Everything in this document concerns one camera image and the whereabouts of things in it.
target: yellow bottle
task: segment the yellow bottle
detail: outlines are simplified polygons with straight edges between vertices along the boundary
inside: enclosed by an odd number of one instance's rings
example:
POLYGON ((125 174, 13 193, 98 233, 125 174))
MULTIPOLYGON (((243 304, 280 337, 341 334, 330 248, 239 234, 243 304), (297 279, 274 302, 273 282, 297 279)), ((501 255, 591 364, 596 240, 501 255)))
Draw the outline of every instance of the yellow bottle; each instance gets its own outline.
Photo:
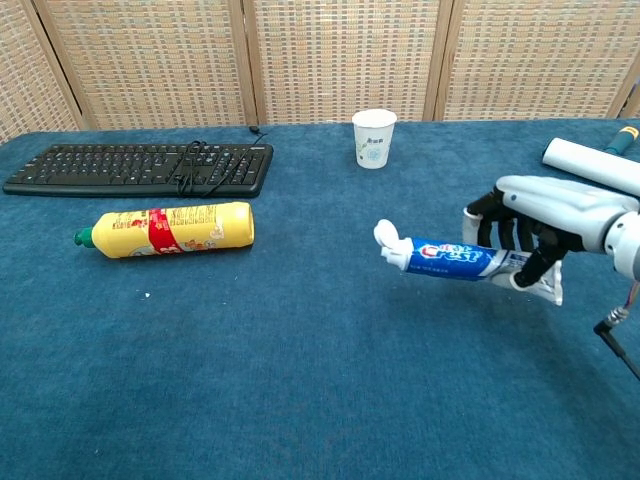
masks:
POLYGON ((253 238, 251 205, 230 202, 105 213, 74 240, 109 258, 121 258, 245 247, 253 238))

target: robotic hand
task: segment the robotic hand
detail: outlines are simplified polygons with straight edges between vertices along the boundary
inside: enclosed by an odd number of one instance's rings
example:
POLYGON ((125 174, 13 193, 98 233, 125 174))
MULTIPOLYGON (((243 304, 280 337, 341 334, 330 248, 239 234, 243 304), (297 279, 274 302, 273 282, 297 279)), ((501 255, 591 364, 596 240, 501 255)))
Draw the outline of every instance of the robotic hand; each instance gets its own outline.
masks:
POLYGON ((491 247, 492 223, 498 224, 503 249, 532 252, 510 286, 525 290, 567 252, 606 253, 614 268, 640 281, 640 202, 586 184, 549 177, 501 177, 494 189, 464 209, 463 241, 491 247), (533 236, 538 237, 534 246, 533 236))

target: blue tablecloth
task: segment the blue tablecloth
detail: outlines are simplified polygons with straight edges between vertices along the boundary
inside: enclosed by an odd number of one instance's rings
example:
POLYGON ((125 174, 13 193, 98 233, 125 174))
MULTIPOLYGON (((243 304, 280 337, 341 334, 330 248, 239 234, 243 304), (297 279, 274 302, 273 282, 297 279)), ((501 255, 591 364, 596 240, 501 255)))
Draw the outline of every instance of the blue tablecloth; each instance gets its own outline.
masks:
MULTIPOLYGON (((73 242, 105 212, 226 199, 0 195, 0 477, 637 477, 640 384, 592 331, 630 286, 611 258, 569 254, 557 307, 402 273, 372 234, 387 218, 460 241, 500 176, 577 179, 541 164, 552 138, 601 149, 626 124, 399 123, 380 170, 356 165, 351 125, 266 126, 240 250, 112 260, 73 242)), ((254 138, 34 133, 0 147, 0 176, 52 143, 254 138)), ((640 362, 637 315, 615 332, 640 362)))

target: keyboard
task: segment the keyboard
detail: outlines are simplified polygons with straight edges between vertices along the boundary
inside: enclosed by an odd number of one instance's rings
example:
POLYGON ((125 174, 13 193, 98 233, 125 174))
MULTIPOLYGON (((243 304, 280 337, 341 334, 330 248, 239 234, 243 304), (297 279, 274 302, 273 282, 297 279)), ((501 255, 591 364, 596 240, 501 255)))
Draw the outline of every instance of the keyboard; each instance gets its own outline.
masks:
POLYGON ((79 197, 255 197, 267 144, 63 144, 29 160, 5 193, 79 197))

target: wicker panel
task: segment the wicker panel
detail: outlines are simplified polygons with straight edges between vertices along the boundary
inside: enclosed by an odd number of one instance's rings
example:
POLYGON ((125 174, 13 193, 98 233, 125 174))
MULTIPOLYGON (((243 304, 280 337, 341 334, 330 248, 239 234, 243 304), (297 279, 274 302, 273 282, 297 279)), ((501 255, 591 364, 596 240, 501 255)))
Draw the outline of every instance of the wicker panel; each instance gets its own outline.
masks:
POLYGON ((604 117, 640 44, 640 2, 467 0, 446 120, 604 117))
POLYGON ((245 123, 227 0, 47 7, 98 128, 245 123))
POLYGON ((25 132, 78 127, 18 0, 0 2, 0 143, 25 132))
POLYGON ((350 121, 370 107, 422 119, 437 1, 254 5, 267 123, 350 121))

